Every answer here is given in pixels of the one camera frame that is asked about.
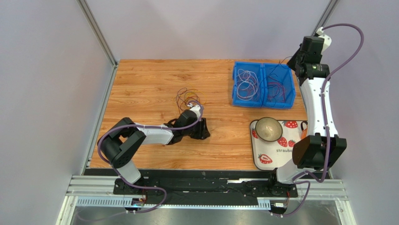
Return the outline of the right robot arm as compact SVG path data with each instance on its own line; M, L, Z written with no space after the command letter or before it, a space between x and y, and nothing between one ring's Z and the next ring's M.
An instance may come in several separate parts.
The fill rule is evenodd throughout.
M347 148L332 117L330 69L321 63L322 53L331 42L327 35L305 36L287 63L299 81L308 124L306 136L293 147L291 160L276 170L281 184L293 184L313 171L327 173Z

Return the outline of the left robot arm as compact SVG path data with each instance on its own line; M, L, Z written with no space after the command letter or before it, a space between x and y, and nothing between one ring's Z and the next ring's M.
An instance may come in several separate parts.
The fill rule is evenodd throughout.
M198 105L159 126L142 125L125 117L99 139L97 147L99 156L128 184L134 184L141 178L141 173L132 158L140 146L173 145L186 136L196 140L210 137L206 118L202 116L202 109Z

